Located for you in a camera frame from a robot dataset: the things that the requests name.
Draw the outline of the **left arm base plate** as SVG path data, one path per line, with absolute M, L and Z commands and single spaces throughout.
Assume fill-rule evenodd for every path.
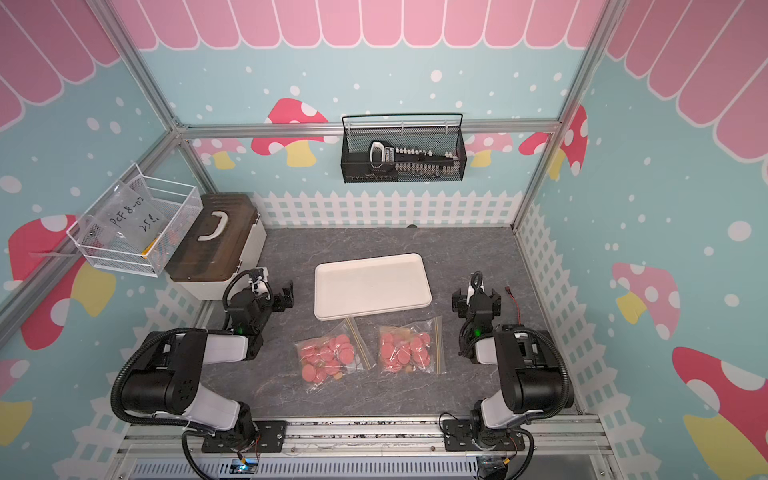
M 288 423 L 279 420 L 246 422 L 203 440 L 203 453 L 281 453 Z

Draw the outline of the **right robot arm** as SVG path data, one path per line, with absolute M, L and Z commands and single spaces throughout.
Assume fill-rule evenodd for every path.
M 459 330 L 459 355 L 474 364 L 494 365 L 499 390 L 476 402 L 465 428 L 481 450 L 495 450 L 517 437 L 514 430 L 550 419 L 573 406 L 575 393 L 566 362 L 551 335 L 520 321 L 495 325 L 501 296 L 471 287 L 456 291 L 452 311 L 464 321 Z

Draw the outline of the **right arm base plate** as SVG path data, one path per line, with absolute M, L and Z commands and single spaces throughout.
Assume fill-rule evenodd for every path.
M 443 416 L 438 420 L 448 452 L 519 452 L 525 449 L 521 435 L 505 429 L 489 429 L 480 421 Z

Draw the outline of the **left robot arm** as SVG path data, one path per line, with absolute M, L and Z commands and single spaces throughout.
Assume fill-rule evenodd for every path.
M 225 307 L 230 321 L 225 330 L 175 328 L 148 334 L 113 383 L 113 413 L 130 424 L 181 426 L 188 435 L 209 437 L 232 451 L 252 447 L 260 432 L 250 407 L 202 385 L 203 367 L 255 359 L 270 316 L 293 306 L 291 281 L 278 293 L 268 286 L 262 292 L 245 289 Z

